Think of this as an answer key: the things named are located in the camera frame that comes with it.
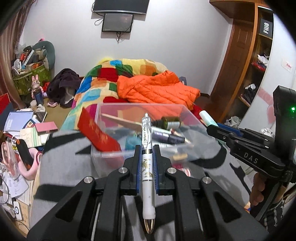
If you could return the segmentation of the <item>right hand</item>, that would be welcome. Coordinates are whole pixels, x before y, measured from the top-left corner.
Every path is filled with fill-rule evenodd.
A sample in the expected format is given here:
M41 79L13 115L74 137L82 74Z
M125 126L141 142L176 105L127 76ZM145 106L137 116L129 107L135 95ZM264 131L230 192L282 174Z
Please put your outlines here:
M253 187L249 198L251 206L257 206L264 200L262 192L265 189L265 180L266 177L260 173L254 175Z

